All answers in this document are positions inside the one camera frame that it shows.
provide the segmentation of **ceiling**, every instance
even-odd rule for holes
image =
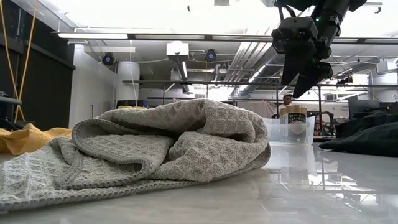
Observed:
[[[26,11],[32,12],[35,0],[13,0]],[[276,8],[265,7],[261,0],[230,0],[230,6],[214,6],[214,0],[39,0],[38,18],[60,32],[71,32],[73,28],[90,27],[103,32],[128,30],[130,32],[192,33],[192,34],[247,34],[256,30],[278,26],[279,14]],[[361,7],[348,12],[342,25],[342,37],[395,37],[398,34],[398,1],[378,0],[382,11],[376,7]],[[166,56],[167,41],[133,41],[135,52],[132,60],[145,62],[161,60]],[[237,42],[188,42],[190,50],[215,49],[217,60],[232,60],[241,43]],[[90,41],[92,47],[130,47],[128,40]],[[372,57],[398,56],[396,45],[332,45],[333,55],[328,61],[345,62],[342,68],[333,67],[335,73],[357,66],[347,63],[357,60],[355,56]],[[115,53],[119,61],[130,60],[130,53]],[[212,68],[214,63],[205,64],[203,54],[195,54],[187,63],[188,68]],[[141,64],[141,75],[146,80],[168,80],[174,67],[171,61]]]

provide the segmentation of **black cloth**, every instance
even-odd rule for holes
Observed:
[[[398,115],[376,111],[343,125],[341,138],[323,142],[319,147],[337,152],[398,157]]]

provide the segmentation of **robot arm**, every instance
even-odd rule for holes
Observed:
[[[293,97],[298,98],[324,78],[333,75],[331,65],[321,62],[331,55],[330,45],[341,33],[340,25],[348,10],[355,11],[366,0],[277,0],[283,19],[282,8],[289,6],[304,11],[315,6],[310,17],[289,17],[272,32],[272,45],[278,54],[285,54],[284,73],[281,83],[288,85],[300,74]]]

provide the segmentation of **plastic bin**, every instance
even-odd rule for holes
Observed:
[[[292,142],[289,141],[286,138],[282,137],[283,130],[287,130],[289,127],[288,124],[280,124],[280,119],[269,119],[269,118],[263,118],[264,123],[266,124],[267,130],[268,130],[268,136],[269,136],[269,141],[270,142],[286,142],[286,143],[298,143],[298,142]],[[299,142],[301,144],[312,144],[313,143],[313,130],[315,127],[315,117],[309,117],[307,118],[307,123],[305,125],[305,141],[304,142]]]

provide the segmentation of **knit towel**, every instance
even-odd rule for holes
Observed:
[[[231,177],[266,164],[257,114],[210,100],[108,111],[72,139],[0,165],[0,212],[116,198]]]

